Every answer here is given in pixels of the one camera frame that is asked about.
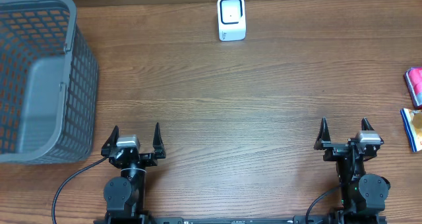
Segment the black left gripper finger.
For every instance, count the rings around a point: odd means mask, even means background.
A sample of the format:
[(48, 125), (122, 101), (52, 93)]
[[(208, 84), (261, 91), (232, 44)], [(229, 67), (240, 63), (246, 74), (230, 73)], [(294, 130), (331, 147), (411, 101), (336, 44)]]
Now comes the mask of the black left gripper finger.
[(104, 145), (101, 148), (101, 156), (109, 157), (110, 153), (116, 147), (117, 140), (119, 138), (119, 127), (114, 126), (113, 131), (109, 138), (105, 141)]
[(161, 132), (160, 132), (160, 124), (156, 123), (155, 131), (154, 131), (154, 138), (152, 142), (154, 148), (154, 154), (156, 159), (165, 159), (166, 158), (166, 150), (164, 147), (164, 143), (162, 141)]

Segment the beige snack packet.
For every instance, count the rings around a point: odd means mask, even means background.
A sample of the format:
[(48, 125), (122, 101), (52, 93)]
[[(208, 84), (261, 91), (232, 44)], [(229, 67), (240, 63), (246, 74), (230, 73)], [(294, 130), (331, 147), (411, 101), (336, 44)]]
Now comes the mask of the beige snack packet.
[(400, 110), (404, 129), (413, 153), (421, 151), (421, 110)]

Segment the pink purple pad pack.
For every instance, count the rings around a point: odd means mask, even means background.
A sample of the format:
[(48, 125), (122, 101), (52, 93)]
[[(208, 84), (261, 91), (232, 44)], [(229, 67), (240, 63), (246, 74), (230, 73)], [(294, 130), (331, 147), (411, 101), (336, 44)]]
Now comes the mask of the pink purple pad pack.
[(413, 105), (421, 109), (421, 67), (412, 67), (404, 74)]

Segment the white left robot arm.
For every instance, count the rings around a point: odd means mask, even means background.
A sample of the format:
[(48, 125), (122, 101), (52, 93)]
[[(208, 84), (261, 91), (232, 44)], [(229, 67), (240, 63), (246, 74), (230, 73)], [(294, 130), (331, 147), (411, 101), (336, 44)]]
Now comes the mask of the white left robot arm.
[(104, 187), (107, 203), (105, 223), (151, 224), (156, 221), (150, 211), (144, 209), (146, 190), (146, 168), (157, 166), (158, 160), (166, 157), (157, 126), (154, 151), (140, 153), (140, 142), (136, 135), (120, 135), (115, 126), (101, 149), (101, 155), (120, 170)]

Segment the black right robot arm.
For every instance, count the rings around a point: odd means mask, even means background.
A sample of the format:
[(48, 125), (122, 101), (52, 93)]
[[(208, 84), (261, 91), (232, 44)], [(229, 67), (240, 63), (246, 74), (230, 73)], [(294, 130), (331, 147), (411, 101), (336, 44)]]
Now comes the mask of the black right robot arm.
[[(158, 224), (382, 224), (386, 218), (379, 213), (385, 210), (385, 200), (390, 190), (388, 179), (367, 173), (364, 163), (377, 156), (384, 140), (369, 121), (361, 120), (361, 130), (346, 143), (333, 143), (326, 118), (323, 117), (315, 150), (323, 150), (324, 161), (334, 161), (339, 185), (316, 198), (305, 215), (281, 219), (183, 219), (182, 217), (156, 217)], [(328, 195), (341, 192), (342, 206), (332, 208), (326, 215), (311, 215), (314, 206)]]

